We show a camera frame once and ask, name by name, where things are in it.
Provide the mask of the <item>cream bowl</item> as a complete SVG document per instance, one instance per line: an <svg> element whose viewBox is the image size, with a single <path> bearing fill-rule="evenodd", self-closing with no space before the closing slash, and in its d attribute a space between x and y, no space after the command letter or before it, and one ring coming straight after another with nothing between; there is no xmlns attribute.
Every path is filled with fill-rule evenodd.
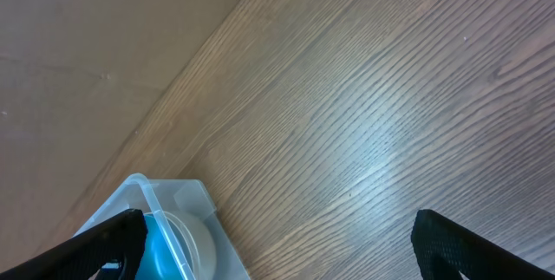
<svg viewBox="0 0 555 280"><path fill-rule="evenodd" d="M207 226L188 212L164 212L196 279L213 280L216 247Z"/></svg>

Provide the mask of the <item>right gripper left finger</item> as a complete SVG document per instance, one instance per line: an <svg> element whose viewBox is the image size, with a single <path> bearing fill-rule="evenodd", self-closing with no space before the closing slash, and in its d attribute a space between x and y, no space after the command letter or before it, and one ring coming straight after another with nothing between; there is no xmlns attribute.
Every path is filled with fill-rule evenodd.
<svg viewBox="0 0 555 280"><path fill-rule="evenodd" d="M2 280L134 279L147 240L139 209L127 209L25 263Z"/></svg>

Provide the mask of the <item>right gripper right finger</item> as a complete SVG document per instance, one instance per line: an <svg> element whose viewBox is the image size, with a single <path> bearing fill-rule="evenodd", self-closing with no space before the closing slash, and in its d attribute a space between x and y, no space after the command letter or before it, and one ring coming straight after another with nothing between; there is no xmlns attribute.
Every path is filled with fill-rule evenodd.
<svg viewBox="0 0 555 280"><path fill-rule="evenodd" d="M552 273L433 210L417 212L410 239L424 280L554 280Z"/></svg>

